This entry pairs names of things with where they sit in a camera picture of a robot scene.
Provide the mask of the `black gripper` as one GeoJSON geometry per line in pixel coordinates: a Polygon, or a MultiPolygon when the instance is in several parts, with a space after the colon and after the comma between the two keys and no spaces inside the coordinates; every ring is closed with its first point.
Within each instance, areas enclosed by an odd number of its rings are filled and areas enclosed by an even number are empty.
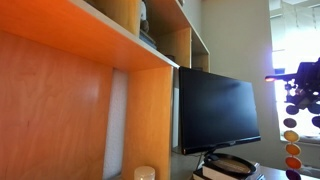
{"type": "Polygon", "coordinates": [[[295,94],[288,94],[286,101],[296,107],[308,107],[319,100],[320,91],[320,59],[316,62],[302,62],[295,74],[290,74],[287,81],[293,84],[295,94]]]}

